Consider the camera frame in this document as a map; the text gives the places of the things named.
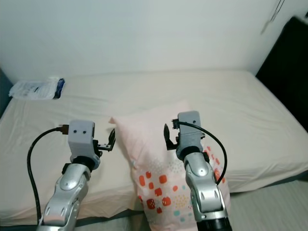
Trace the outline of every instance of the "white package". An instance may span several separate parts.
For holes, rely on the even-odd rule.
[[[19,100],[51,100],[58,86],[58,77],[47,80],[20,80],[10,90],[9,96]]]

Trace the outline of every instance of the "pillowcase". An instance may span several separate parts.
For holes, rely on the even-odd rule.
[[[165,123],[171,128],[171,120],[176,119],[179,112],[190,110],[188,103],[183,101],[134,115],[115,116],[110,121],[117,125],[126,147],[138,197],[153,231],[197,231],[184,164],[177,158],[175,150],[167,150],[164,139]],[[170,139],[174,143],[177,134],[178,130],[170,129]],[[210,147],[205,151],[219,178],[222,172],[220,161]],[[227,181],[223,179],[219,187],[229,208]]]

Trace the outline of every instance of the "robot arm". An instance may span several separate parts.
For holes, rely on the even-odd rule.
[[[40,219],[38,231],[72,231],[75,228],[81,201],[88,192],[91,172],[100,165],[100,150],[111,151],[115,130],[109,135],[108,144],[99,145],[94,140],[95,124],[91,121],[74,120],[68,127],[68,144],[71,163],[65,164],[62,176],[57,180],[55,191]]]
[[[174,128],[179,128],[177,144],[169,138],[169,129],[165,125],[164,137],[168,150],[176,149],[179,160],[184,162],[186,182],[191,189],[191,201],[194,217],[200,231],[232,231],[228,213],[214,171],[207,155],[202,153],[201,139],[205,135],[196,128],[181,125],[187,122],[201,126],[197,111],[179,113],[173,120]]]

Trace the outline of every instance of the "gray floor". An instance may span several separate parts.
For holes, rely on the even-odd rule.
[[[293,181],[231,197],[233,231],[308,230],[308,182]],[[149,231],[146,217],[137,215],[91,224],[76,231]]]

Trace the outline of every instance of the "white bed sheet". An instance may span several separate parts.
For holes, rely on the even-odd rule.
[[[95,138],[108,139],[111,116],[121,116],[187,99],[228,154],[231,192],[254,190],[308,170],[308,134],[286,108],[246,71],[110,74],[66,78],[59,100],[12,99],[0,122],[0,221],[35,224],[35,201],[26,169],[27,151],[42,132],[72,119],[92,120]],[[219,147],[206,138],[223,159]],[[32,170],[44,209],[64,163],[67,136],[42,138],[32,153]],[[79,218],[111,217],[141,210],[125,149],[117,139],[92,172]]]

